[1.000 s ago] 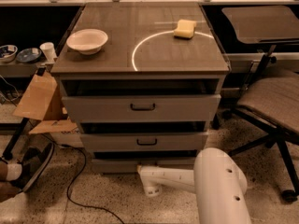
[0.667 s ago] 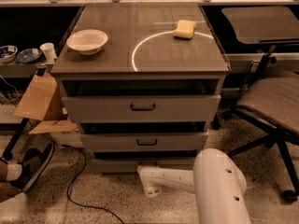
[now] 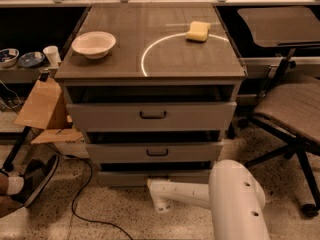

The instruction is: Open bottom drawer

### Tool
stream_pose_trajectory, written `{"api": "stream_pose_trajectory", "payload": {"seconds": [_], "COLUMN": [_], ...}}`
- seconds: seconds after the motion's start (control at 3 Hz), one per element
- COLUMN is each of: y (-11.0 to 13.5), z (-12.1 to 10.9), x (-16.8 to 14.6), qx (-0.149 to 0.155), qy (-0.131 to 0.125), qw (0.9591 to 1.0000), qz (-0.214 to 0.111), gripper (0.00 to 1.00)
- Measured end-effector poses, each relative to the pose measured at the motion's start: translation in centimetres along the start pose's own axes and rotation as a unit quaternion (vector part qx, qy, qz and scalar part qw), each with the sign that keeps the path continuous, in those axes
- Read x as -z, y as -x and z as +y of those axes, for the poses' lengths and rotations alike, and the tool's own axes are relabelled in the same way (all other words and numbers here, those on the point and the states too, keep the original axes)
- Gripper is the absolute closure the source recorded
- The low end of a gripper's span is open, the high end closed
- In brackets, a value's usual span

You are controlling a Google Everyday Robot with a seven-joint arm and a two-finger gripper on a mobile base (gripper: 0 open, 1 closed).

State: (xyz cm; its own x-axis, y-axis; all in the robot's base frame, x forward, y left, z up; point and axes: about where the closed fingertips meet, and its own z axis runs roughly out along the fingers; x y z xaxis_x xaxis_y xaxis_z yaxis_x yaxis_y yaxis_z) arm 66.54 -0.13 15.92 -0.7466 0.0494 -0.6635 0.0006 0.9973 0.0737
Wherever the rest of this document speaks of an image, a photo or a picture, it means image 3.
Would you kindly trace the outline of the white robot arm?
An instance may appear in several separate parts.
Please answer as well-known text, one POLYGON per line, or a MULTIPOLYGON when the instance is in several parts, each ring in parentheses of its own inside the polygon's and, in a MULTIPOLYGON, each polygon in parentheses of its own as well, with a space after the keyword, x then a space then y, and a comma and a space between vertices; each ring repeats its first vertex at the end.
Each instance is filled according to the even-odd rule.
POLYGON ((216 162, 207 184, 149 179, 147 186, 158 213, 166 213, 172 201, 211 211, 214 240, 270 240, 263 216, 265 193, 242 164, 216 162))

